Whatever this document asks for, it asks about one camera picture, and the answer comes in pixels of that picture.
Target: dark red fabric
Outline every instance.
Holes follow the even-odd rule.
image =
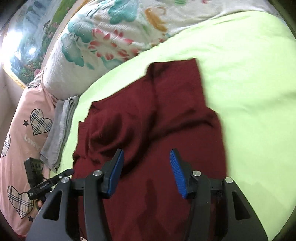
[[[20,241],[25,241],[26,240],[26,237],[25,236],[22,236],[20,234],[17,234],[17,236],[20,238]]]
[[[115,194],[104,201],[113,240],[180,241],[190,204],[178,193],[170,150],[208,177],[226,175],[221,127],[205,105],[195,59],[153,63],[146,76],[92,103],[79,124],[73,178],[101,168],[117,148],[125,164]],[[85,234],[81,203],[79,212]]]

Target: plaid heart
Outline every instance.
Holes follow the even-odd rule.
[[[28,84],[28,89],[36,88],[41,83],[41,79],[35,79],[30,84]]]
[[[23,192],[19,194],[13,186],[8,186],[7,194],[9,201],[20,215],[21,219],[33,210],[34,201],[29,199],[28,193]]]
[[[52,127],[52,120],[49,118],[43,118],[43,112],[40,109],[34,109],[32,111],[30,122],[34,136],[49,132]]]
[[[5,138],[5,142],[3,144],[2,157],[6,156],[9,147],[10,147],[10,134],[7,133],[7,136]]]

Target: pink fabric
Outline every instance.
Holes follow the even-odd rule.
[[[0,157],[0,209],[13,230],[25,236],[37,214],[24,161],[39,158],[54,118],[56,99],[47,92],[42,72],[24,90]],[[49,168],[43,167],[45,178]]]

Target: gray towel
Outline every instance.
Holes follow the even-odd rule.
[[[78,96],[74,96],[68,100],[57,102],[52,128],[40,152],[40,160],[55,173],[61,162],[78,99]]]

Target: green bedsheet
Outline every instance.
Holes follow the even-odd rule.
[[[222,124],[229,175],[271,240],[296,204],[296,40],[267,13],[204,21],[96,81],[79,100],[59,172],[72,167],[78,122],[93,101],[139,79],[150,63],[191,58],[198,62],[207,105]]]

